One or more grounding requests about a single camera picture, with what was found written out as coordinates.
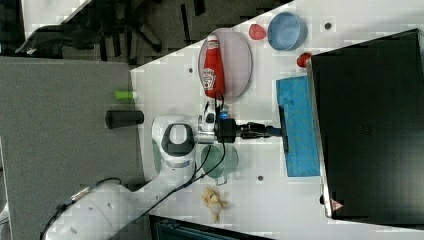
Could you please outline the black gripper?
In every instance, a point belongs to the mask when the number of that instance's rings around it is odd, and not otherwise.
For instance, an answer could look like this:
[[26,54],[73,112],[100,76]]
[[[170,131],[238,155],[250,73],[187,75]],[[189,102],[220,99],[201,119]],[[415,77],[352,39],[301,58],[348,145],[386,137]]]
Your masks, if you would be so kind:
[[[219,143],[234,143],[237,137],[237,132],[240,129],[242,131],[267,131],[272,129],[271,125],[264,125],[255,122],[248,122],[239,127],[233,118],[219,119],[216,126],[215,135]],[[267,133],[258,132],[244,132],[240,134],[240,138],[242,139],[260,139],[270,137],[271,135]]]

